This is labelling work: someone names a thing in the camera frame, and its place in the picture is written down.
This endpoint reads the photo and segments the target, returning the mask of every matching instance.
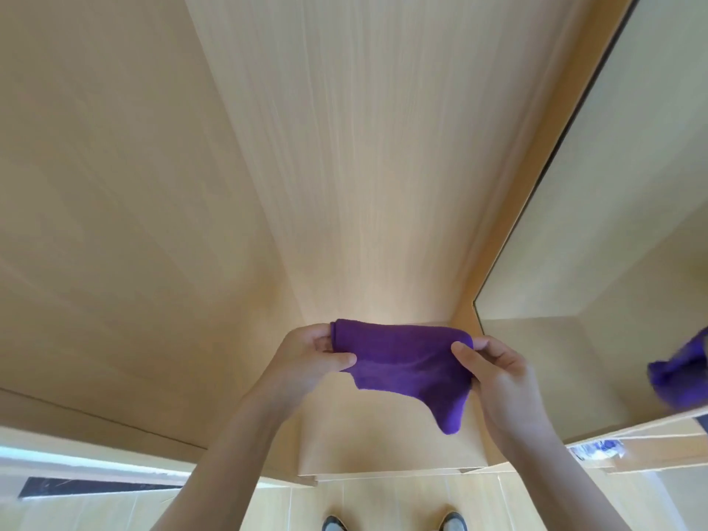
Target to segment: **forearm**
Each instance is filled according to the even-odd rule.
[[[517,444],[516,468],[549,531],[629,531],[590,476],[553,435]]]
[[[247,393],[153,530],[238,529],[286,416],[258,386]]]

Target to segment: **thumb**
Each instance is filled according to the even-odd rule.
[[[322,364],[325,372],[347,369],[356,363],[356,356],[350,352],[323,352]]]
[[[450,349],[457,361],[462,363],[463,367],[470,371],[480,382],[484,382],[484,380],[496,374],[497,366],[485,360],[479,352],[464,343],[455,341]]]

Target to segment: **hand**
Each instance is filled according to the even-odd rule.
[[[541,400],[533,368],[526,359],[494,337],[473,340],[474,350],[452,344],[452,353],[475,377],[484,420],[494,443],[510,458],[529,444],[556,440]]]
[[[282,340],[253,391],[289,416],[324,375],[355,363],[355,355],[332,351],[329,324],[296,328]]]

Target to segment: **black strip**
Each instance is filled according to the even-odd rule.
[[[64,409],[64,410],[69,410],[69,411],[77,412],[77,413],[83,413],[84,416],[89,416],[89,417],[93,417],[93,418],[96,418],[96,419],[101,419],[101,420],[104,420],[104,421],[108,421],[109,423],[113,423],[114,425],[120,425],[121,427],[133,428],[133,429],[135,429],[135,430],[139,430],[139,431],[142,432],[142,433],[152,434],[153,436],[163,437],[163,438],[165,438],[166,440],[171,440],[171,441],[173,441],[173,442],[179,442],[179,443],[182,443],[182,444],[184,444],[184,445],[190,445],[191,447],[196,447],[197,449],[204,449],[204,450],[207,450],[206,447],[202,447],[201,445],[195,445],[195,444],[190,443],[190,442],[185,442],[185,441],[182,441],[182,440],[178,440],[178,439],[175,438],[175,437],[165,436],[164,434],[154,433],[154,432],[151,432],[150,430],[146,430],[145,428],[140,428],[140,427],[136,427],[136,426],[133,426],[133,425],[127,425],[127,424],[125,424],[125,423],[121,423],[120,421],[116,421],[116,420],[113,420],[113,419],[108,419],[108,418],[105,418],[105,417],[101,417],[101,416],[96,415],[95,413],[85,412],[85,411],[83,411],[83,410],[77,410],[76,408],[71,408],[70,406],[64,406],[64,405],[62,405],[62,404],[57,404],[56,402],[45,401],[44,399],[40,399],[39,397],[35,397],[35,396],[32,396],[32,395],[25,395],[24,393],[16,392],[16,391],[13,391],[12,389],[6,389],[6,388],[4,388],[4,387],[0,387],[0,392],[11,393],[11,394],[13,394],[13,395],[17,395],[17,396],[24,397],[25,399],[31,399],[31,400],[33,400],[33,401],[38,401],[38,402],[41,402],[41,403],[43,403],[43,404],[49,404],[50,406],[56,406],[57,408],[61,408],[61,409]]]
[[[494,262],[492,263],[491,268],[487,272],[487,275],[484,277],[484,281],[482,282],[482,286],[479,288],[479,291],[477,292],[477,296],[479,296],[479,293],[482,292],[484,285],[486,285],[487,279],[489,278],[489,276],[492,273],[492,270],[494,270],[494,267],[496,266],[497,260],[499,260],[499,256],[501,255],[501,252],[504,251],[506,244],[509,242],[511,235],[514,233],[514,230],[516,229],[516,226],[521,221],[521,217],[524,215],[524,212],[526,212],[526,208],[528,207],[529,202],[531,201],[531,198],[536,193],[536,189],[538,188],[539,184],[541,184],[541,181],[543,180],[544,176],[546,175],[546,171],[548,171],[548,169],[551,167],[551,164],[553,163],[553,159],[556,158],[556,154],[558,153],[558,150],[561,148],[561,145],[563,144],[563,140],[566,138],[566,135],[568,134],[569,130],[571,129],[573,122],[575,122],[575,119],[578,116],[580,109],[585,104],[585,101],[588,98],[590,91],[593,90],[593,87],[595,85],[595,82],[597,81],[597,78],[600,77],[600,73],[605,68],[605,64],[606,64],[607,60],[609,59],[610,54],[615,49],[615,44],[617,44],[617,41],[620,40],[620,35],[622,35],[622,32],[624,32],[624,27],[629,22],[629,18],[634,13],[634,9],[636,9],[636,5],[638,3],[639,3],[639,0],[632,0],[629,3],[629,7],[627,8],[627,11],[624,13],[622,20],[620,21],[619,25],[617,26],[617,29],[615,30],[615,33],[612,36],[612,39],[610,39],[610,43],[607,44],[607,48],[603,52],[602,57],[600,57],[600,61],[597,63],[597,67],[593,71],[593,75],[590,77],[590,81],[588,82],[587,87],[585,88],[585,90],[583,90],[583,94],[580,96],[580,100],[578,101],[578,104],[576,104],[575,109],[573,110],[573,113],[570,116],[570,119],[568,119],[568,122],[563,127],[563,131],[561,132],[561,135],[559,136],[558,141],[553,146],[553,150],[551,151],[551,154],[549,155],[548,160],[546,160],[546,163],[544,164],[543,169],[541,169],[541,174],[536,179],[536,184],[534,185],[533,189],[531,190],[531,193],[529,194],[528,198],[526,198],[526,203],[524,203],[524,206],[521,209],[521,212],[519,213],[519,215],[516,219],[516,222],[514,222],[514,226],[511,228],[511,231],[509,231],[509,235],[507,235],[506,240],[504,240],[504,244],[501,246],[499,253],[496,254],[496,258],[494,259]],[[476,301],[477,301],[477,296],[474,297],[474,303],[476,303]]]
[[[48,479],[30,477],[25,482],[19,498],[45,498],[52,496],[78,496],[84,493],[143,492],[147,490],[179,490],[171,484],[116,483],[82,481],[78,479]]]

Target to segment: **shoe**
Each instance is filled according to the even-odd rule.
[[[463,518],[460,513],[456,513],[455,511],[447,513],[445,518],[442,519],[442,522],[438,527],[438,531],[467,531],[465,518]]]
[[[336,516],[330,515],[324,520],[322,531],[347,531],[347,527],[342,523],[342,520]]]

